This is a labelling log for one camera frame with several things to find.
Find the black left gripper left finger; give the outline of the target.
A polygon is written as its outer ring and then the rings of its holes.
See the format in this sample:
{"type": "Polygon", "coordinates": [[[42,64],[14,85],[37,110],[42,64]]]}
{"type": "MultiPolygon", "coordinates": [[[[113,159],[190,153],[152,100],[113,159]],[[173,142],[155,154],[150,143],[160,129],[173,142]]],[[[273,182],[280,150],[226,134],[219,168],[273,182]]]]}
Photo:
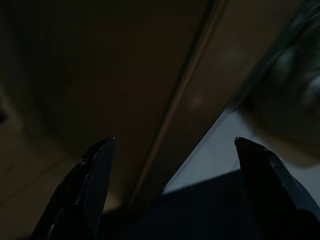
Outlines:
{"type": "Polygon", "coordinates": [[[95,240],[106,202],[115,138],[93,144],[54,191],[32,240],[95,240]]]}

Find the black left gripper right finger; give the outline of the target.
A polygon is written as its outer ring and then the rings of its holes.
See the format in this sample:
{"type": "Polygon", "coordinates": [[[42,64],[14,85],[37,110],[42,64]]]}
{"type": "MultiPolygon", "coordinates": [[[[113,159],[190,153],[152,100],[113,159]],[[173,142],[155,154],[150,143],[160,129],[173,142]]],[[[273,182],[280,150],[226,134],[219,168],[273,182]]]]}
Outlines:
{"type": "Polygon", "coordinates": [[[320,207],[281,159],[243,137],[234,144],[262,240],[320,240],[320,207]]]}

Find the large black floor mat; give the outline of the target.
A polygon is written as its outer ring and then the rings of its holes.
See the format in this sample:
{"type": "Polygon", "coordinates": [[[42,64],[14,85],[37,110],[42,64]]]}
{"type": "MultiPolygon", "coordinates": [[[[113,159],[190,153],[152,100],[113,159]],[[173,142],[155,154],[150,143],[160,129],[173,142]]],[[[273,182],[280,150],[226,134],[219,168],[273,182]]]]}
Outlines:
{"type": "Polygon", "coordinates": [[[240,170],[162,196],[146,211],[106,213],[98,240],[262,240],[240,170]]]}

